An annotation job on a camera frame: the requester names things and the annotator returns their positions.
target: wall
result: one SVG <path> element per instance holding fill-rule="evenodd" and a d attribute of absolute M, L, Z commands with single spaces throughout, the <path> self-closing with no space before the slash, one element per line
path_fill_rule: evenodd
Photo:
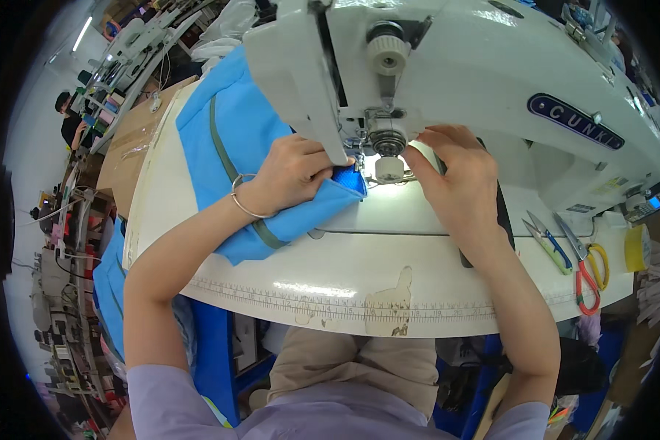
<path fill-rule="evenodd" d="M 86 19 L 93 15 L 93 23 L 99 23 L 99 2 L 79 0 L 69 5 L 54 20 L 47 40 L 36 57 L 20 91 L 13 109 L 5 148 L 4 163 L 12 171 L 12 188 L 15 197 L 15 248 L 14 259 L 31 265 L 34 252 L 40 252 L 45 237 L 38 224 L 21 227 L 31 221 L 26 213 L 35 207 L 41 191 L 52 192 L 60 183 L 68 160 L 68 151 L 61 137 L 62 115 L 54 109 L 56 96 L 73 91 L 76 75 L 81 68 L 88 68 L 89 58 L 99 58 L 107 47 L 107 40 L 100 31 L 90 27 L 75 54 L 71 49 Z M 53 54 L 63 47 L 53 63 Z M 5 281 L 5 299 L 12 337 L 22 355 L 32 380 L 50 382 L 44 373 L 44 362 L 50 353 L 39 348 L 34 339 L 36 326 L 32 320 L 32 275 L 29 269 L 12 266 L 12 274 Z"/>

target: black cap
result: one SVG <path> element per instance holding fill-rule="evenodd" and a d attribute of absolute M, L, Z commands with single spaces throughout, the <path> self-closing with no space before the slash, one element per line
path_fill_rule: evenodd
<path fill-rule="evenodd" d="M 56 99 L 56 105 L 55 105 L 56 111 L 61 113 L 61 108 L 69 100 L 70 97 L 71 95 L 68 92 L 62 92 L 61 94 L 59 94 L 59 97 Z"/>

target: packing tape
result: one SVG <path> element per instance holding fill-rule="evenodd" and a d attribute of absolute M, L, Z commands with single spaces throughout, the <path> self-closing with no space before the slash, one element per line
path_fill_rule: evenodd
<path fill-rule="evenodd" d="M 650 233 L 647 225 L 639 224 L 628 230 L 624 253 L 629 272 L 639 272 L 650 266 Z"/>

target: silver bangle bracelet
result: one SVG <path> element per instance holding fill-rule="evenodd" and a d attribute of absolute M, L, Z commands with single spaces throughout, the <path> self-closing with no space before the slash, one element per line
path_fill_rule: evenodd
<path fill-rule="evenodd" d="M 230 192 L 230 196 L 232 196 L 232 200 L 235 201 L 237 206 L 239 206 L 239 208 L 242 211 L 244 211 L 245 214 L 247 214 L 249 216 L 252 216 L 252 217 L 255 217 L 255 218 L 271 218 L 271 217 L 274 216 L 274 214 L 272 214 L 271 216 L 260 216 L 259 214 L 255 214 L 252 211 L 245 208 L 244 206 L 242 206 L 242 203 L 240 203 L 240 201 L 237 200 L 237 193 L 235 192 L 235 189 L 239 186 L 240 183 L 242 183 L 242 179 L 244 177 L 255 177 L 255 176 L 256 176 L 256 174 L 239 174 L 239 175 L 237 175 L 237 178 L 235 178 L 235 180 L 232 181 L 232 191 Z"/>

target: khaki pants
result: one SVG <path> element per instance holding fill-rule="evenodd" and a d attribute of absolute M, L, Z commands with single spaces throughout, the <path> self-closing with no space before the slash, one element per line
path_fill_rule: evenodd
<path fill-rule="evenodd" d="M 369 338 L 291 327 L 269 377 L 267 401 L 323 382 L 371 385 L 431 418 L 438 393 L 435 339 Z"/>

